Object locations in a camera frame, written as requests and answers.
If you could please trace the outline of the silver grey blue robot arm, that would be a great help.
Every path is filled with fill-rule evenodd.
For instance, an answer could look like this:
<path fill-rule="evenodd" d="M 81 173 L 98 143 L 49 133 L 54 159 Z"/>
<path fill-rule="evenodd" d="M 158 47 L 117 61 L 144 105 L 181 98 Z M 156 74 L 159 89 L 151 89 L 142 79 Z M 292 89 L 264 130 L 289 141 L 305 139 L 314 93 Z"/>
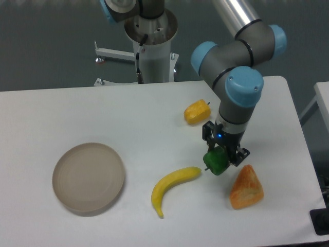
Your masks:
<path fill-rule="evenodd" d="M 164 1 L 101 1 L 110 22 L 124 22 L 133 43 L 137 83 L 168 82 L 171 41 L 178 30 L 175 15 Z M 234 41 L 225 46 L 203 42 L 191 55 L 195 72 L 220 99 L 215 122 L 203 125 L 209 151 L 220 146 L 228 164 L 238 166 L 249 151 L 240 145 L 253 110 L 260 100 L 264 80 L 255 65 L 285 52 L 287 37 L 277 25 L 266 25 L 248 1 L 213 1 Z"/>

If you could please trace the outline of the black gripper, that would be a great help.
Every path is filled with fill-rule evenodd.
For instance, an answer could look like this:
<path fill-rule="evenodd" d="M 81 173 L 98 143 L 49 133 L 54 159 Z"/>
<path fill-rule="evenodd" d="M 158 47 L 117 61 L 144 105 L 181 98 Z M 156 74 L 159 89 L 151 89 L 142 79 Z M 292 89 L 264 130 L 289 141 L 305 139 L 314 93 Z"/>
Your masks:
<path fill-rule="evenodd" d="M 207 143 L 208 152 L 213 150 L 216 144 L 226 148 L 229 163 L 234 166 L 239 166 L 250 154 L 248 149 L 240 147 L 240 141 L 244 133 L 244 131 L 237 134 L 225 132 L 222 128 L 218 128 L 218 125 L 212 121 L 207 121 L 202 126 L 202 139 Z"/>

